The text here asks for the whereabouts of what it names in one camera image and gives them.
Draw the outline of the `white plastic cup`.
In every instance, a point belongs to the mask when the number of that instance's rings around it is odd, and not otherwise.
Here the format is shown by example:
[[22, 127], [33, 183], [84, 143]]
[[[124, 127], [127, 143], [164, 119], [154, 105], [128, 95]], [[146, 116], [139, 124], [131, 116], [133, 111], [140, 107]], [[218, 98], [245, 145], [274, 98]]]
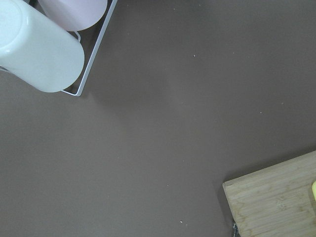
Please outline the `white plastic cup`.
[[81, 75], [80, 42], [22, 0], [0, 2], [0, 65], [43, 92], [58, 92]]

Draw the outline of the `metal hook on board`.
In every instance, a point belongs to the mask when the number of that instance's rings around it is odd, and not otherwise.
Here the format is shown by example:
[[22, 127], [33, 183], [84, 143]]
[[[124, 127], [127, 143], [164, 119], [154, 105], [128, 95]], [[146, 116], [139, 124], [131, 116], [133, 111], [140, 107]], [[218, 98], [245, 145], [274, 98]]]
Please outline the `metal hook on board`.
[[236, 223], [233, 223], [233, 237], [238, 237], [238, 236], [239, 236], [238, 227]]

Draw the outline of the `yellow peeler on board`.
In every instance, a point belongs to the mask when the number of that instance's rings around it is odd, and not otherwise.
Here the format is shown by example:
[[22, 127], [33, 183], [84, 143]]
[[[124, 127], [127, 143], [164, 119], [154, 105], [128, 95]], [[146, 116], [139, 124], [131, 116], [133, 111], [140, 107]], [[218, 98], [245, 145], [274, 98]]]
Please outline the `yellow peeler on board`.
[[316, 199], [316, 181], [314, 181], [312, 184], [312, 192], [313, 192], [314, 199]]

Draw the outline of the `pink plastic cup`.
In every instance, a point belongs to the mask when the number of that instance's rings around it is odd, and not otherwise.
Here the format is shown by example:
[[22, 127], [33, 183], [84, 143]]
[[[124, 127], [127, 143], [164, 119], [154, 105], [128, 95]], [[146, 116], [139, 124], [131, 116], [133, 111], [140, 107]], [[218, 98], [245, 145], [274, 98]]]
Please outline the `pink plastic cup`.
[[46, 16], [66, 31], [82, 31], [104, 15], [107, 0], [40, 0]]

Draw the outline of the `bamboo cutting board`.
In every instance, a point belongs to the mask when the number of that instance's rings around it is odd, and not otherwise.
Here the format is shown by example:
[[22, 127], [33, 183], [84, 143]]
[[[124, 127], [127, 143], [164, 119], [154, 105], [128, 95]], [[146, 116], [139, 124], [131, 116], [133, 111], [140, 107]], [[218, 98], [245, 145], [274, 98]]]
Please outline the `bamboo cutting board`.
[[223, 183], [242, 237], [314, 237], [316, 154], [311, 152]]

